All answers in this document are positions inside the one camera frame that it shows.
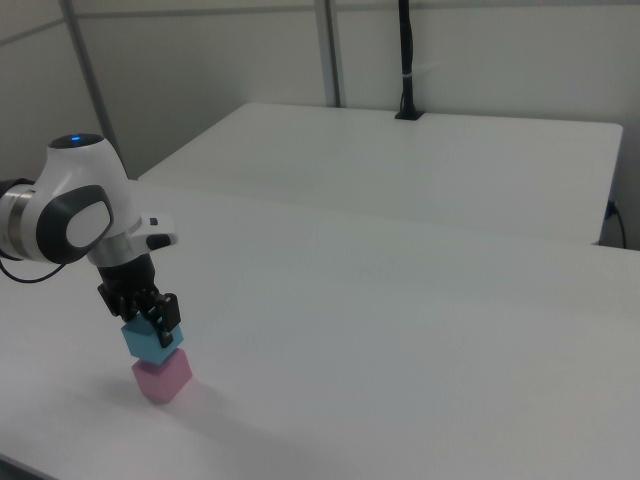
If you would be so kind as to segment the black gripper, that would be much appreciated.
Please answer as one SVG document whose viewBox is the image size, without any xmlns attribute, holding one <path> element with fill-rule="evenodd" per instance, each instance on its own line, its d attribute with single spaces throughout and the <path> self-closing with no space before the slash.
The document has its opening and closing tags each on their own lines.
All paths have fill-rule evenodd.
<svg viewBox="0 0 640 480">
<path fill-rule="evenodd" d="M 139 312 L 152 326 L 160 346 L 167 348 L 174 340 L 173 330 L 180 324 L 179 303 L 175 294 L 156 291 L 151 256 L 143 254 L 124 264 L 98 267 L 97 270 L 102 280 L 97 290 L 111 315 L 124 322 L 132 320 L 132 301 L 141 293 Z"/>
</svg>

